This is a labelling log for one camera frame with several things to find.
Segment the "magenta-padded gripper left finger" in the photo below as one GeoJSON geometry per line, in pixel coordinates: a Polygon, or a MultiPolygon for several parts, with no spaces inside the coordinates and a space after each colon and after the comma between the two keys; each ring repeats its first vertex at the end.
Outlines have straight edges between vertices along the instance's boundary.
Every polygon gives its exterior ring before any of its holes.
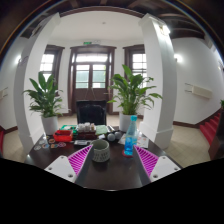
{"type": "Polygon", "coordinates": [[[92,145],[86,146],[69,156],[61,155],[45,170],[67,181],[82,186],[94,155],[92,145]]]}

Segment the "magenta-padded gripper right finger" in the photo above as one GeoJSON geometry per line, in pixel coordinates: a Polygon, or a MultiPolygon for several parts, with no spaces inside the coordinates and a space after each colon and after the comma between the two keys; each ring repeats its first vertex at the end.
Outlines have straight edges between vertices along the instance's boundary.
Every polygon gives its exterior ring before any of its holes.
{"type": "Polygon", "coordinates": [[[143,186],[181,169],[180,165],[153,144],[149,144],[148,149],[135,145],[133,157],[137,164],[140,181],[143,186]]]}

